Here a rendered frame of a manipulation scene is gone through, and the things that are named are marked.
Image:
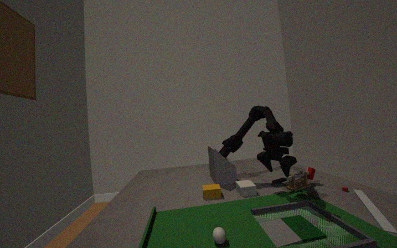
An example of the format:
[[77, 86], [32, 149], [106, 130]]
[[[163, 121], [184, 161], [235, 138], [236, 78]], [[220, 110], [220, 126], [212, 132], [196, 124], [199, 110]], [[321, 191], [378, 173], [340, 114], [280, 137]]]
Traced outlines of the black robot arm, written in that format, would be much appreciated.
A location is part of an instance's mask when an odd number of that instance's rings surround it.
[[222, 142], [224, 147], [219, 151], [219, 153], [224, 158], [226, 158], [230, 152], [235, 153], [243, 144], [243, 138], [247, 134], [250, 127], [255, 121], [258, 121], [261, 118], [266, 118], [266, 128], [270, 131], [261, 131], [258, 135], [258, 137], [262, 137], [264, 146], [286, 146], [279, 147], [280, 157], [282, 157], [283, 154], [289, 154], [288, 147], [292, 146], [293, 144], [293, 134], [291, 131], [284, 132], [282, 126], [275, 120], [269, 107], [259, 105], [251, 108], [248, 119], [243, 124], [241, 129], [239, 129], [237, 134]]

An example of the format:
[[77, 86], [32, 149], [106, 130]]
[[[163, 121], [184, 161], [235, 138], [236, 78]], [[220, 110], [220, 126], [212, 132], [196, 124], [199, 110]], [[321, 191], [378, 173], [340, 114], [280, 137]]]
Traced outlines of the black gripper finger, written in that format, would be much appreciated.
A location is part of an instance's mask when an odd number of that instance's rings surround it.
[[264, 165], [270, 172], [273, 172], [273, 171], [272, 171], [272, 166], [271, 166], [271, 162], [270, 162], [270, 161], [271, 161], [270, 159], [266, 159], [266, 160], [264, 160], [264, 161], [261, 161], [261, 160], [260, 160], [260, 162], [262, 162], [263, 165]]
[[281, 169], [283, 170], [286, 178], [288, 178], [289, 177], [289, 172], [290, 172], [290, 167], [284, 167], [284, 166], [282, 167], [281, 166]]

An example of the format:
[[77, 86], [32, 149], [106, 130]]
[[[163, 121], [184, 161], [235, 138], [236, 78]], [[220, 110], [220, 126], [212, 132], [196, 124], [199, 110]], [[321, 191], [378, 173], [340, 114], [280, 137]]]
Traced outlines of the grey ball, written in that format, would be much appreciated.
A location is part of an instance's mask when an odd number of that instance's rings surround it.
[[216, 227], [213, 230], [212, 233], [213, 236], [213, 240], [217, 243], [217, 244], [223, 244], [224, 241], [226, 240], [226, 232], [223, 228], [221, 227]]

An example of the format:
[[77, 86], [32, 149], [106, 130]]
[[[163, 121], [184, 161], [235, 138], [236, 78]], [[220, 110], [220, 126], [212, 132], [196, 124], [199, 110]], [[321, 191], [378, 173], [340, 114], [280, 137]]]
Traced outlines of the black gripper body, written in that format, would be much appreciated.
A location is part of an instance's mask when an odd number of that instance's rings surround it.
[[261, 153], [257, 154], [257, 159], [264, 161], [266, 159], [271, 159], [271, 160], [276, 160], [279, 161], [279, 164], [283, 167], [290, 167], [293, 164], [297, 163], [297, 159], [292, 156], [285, 156], [285, 157], [280, 157], [280, 151], [279, 147], [277, 145], [270, 146], [270, 147], [265, 147]]

